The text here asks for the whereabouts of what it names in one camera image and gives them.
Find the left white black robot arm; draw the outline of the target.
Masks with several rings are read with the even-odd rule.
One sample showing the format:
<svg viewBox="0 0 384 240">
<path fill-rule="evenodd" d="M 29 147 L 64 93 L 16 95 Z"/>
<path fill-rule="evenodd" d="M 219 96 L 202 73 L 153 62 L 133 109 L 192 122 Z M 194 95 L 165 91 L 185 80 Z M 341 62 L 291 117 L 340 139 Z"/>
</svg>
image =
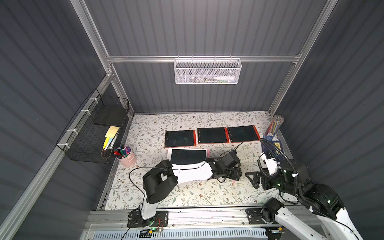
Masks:
<svg viewBox="0 0 384 240">
<path fill-rule="evenodd" d="M 140 212 L 144 221 L 156 215 L 158 203 L 177 185 L 212 179 L 239 181 L 242 176 L 241 161 L 235 150 L 210 158 L 207 149 L 170 148 L 167 156 L 168 159 L 143 176 L 144 200 Z"/>
</svg>

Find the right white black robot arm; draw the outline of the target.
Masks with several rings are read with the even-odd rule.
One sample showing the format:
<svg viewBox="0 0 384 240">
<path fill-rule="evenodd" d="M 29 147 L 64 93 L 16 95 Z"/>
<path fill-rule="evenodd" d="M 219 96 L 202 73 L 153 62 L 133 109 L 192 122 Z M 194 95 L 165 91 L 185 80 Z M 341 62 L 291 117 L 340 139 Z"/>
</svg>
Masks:
<svg viewBox="0 0 384 240">
<path fill-rule="evenodd" d="M 255 189 L 278 189 L 280 193 L 295 196 L 298 203 L 306 207 L 323 223 L 335 240 L 360 240 L 362 236 L 354 226 L 339 195 L 331 187 L 312 182 L 307 168 L 301 163 L 281 163 L 274 176 L 259 172 L 246 173 Z M 287 206 L 276 198 L 269 199 L 260 210 L 247 209 L 250 224 L 262 220 L 266 224 L 280 224 L 301 240 L 322 240 L 317 233 Z"/>
</svg>

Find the pink white writing tablet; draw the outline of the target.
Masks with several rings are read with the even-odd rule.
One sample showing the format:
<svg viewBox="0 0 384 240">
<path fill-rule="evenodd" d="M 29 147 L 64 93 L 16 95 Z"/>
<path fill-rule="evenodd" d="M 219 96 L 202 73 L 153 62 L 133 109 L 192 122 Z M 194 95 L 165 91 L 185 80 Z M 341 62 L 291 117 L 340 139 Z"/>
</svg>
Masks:
<svg viewBox="0 0 384 240">
<path fill-rule="evenodd" d="M 167 159 L 175 165 L 198 164 L 209 157 L 208 149 L 169 148 L 167 152 Z"/>
</svg>

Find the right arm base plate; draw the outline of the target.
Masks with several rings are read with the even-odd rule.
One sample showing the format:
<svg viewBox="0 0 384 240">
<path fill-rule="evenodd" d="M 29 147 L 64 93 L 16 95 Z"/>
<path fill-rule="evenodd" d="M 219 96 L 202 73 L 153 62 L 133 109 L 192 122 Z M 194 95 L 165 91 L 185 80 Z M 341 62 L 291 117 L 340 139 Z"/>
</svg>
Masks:
<svg viewBox="0 0 384 240">
<path fill-rule="evenodd" d="M 273 224 L 268 214 L 264 213 L 261 208 L 251 208 L 245 210 L 250 225 L 257 224 Z"/>
</svg>

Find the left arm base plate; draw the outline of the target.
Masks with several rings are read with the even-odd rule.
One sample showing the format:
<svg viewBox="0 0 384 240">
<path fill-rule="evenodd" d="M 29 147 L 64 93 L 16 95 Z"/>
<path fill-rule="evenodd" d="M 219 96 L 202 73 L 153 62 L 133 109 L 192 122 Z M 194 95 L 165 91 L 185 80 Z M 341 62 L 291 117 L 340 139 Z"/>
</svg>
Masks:
<svg viewBox="0 0 384 240">
<path fill-rule="evenodd" d="M 146 227 L 167 227 L 169 220 L 168 211 L 156 211 L 154 217 L 151 217 L 147 220 L 142 218 L 142 213 L 140 211 L 130 212 L 128 215 L 127 227 L 131 228 L 146 228 Z"/>
</svg>

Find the red tablet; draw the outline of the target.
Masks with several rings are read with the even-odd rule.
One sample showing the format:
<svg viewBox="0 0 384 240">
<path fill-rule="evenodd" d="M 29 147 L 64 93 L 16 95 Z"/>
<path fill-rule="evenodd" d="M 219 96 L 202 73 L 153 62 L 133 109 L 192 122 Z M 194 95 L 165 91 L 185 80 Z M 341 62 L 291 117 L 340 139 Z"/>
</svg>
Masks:
<svg viewBox="0 0 384 240">
<path fill-rule="evenodd" d="M 230 127 L 228 128 L 228 133 L 231 143 L 252 142 L 261 139 L 254 125 Z"/>
<path fill-rule="evenodd" d="M 199 144 L 229 143 L 227 128 L 198 128 Z"/>
<path fill-rule="evenodd" d="M 165 148 L 196 146 L 195 130 L 166 131 Z"/>
</svg>

